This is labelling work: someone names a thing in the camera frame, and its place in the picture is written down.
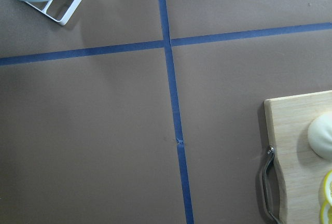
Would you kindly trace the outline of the lemon slice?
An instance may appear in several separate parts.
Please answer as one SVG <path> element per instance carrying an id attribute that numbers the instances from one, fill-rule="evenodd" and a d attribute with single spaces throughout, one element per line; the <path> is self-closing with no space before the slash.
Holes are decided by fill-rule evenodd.
<path id="1" fill-rule="evenodd" d="M 332 170 L 330 170 L 324 177 L 323 180 L 323 191 L 325 200 L 332 205 L 332 197 L 331 197 L 331 182 L 332 182 Z"/>
<path id="2" fill-rule="evenodd" d="M 320 209 L 320 223 L 332 224 L 331 205 L 328 201 L 324 201 Z"/>

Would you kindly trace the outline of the upper lemon slice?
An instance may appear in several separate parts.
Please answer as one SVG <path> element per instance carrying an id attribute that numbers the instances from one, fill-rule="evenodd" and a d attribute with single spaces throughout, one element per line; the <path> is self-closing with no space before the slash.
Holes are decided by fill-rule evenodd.
<path id="1" fill-rule="evenodd" d="M 323 180 L 323 191 L 325 200 L 332 205 L 332 197 L 331 197 L 331 182 L 332 182 L 332 170 L 330 170 L 324 177 Z"/>

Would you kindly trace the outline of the wooden cutting board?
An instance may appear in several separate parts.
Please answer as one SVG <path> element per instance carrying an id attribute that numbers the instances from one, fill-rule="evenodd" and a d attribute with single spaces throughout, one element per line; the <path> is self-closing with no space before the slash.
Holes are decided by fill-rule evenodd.
<path id="1" fill-rule="evenodd" d="M 331 91 L 268 99 L 264 102 L 269 144 L 279 183 L 282 223 L 320 223 L 323 181 L 331 162 L 308 143 L 308 127 L 331 111 Z"/>

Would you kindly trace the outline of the lower lemon slice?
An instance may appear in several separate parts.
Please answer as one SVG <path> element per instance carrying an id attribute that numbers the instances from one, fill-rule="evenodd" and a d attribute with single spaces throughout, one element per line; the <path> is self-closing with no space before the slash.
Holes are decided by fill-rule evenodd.
<path id="1" fill-rule="evenodd" d="M 320 209 L 320 223 L 332 224 L 331 205 L 328 201 L 324 201 Z"/>

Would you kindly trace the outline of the white steamed bun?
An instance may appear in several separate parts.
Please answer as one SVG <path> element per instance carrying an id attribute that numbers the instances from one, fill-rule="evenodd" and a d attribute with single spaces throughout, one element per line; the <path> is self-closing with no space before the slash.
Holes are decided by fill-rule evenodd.
<path id="1" fill-rule="evenodd" d="M 320 115 L 310 123 L 308 142 L 318 156 L 331 161 L 331 112 Z"/>

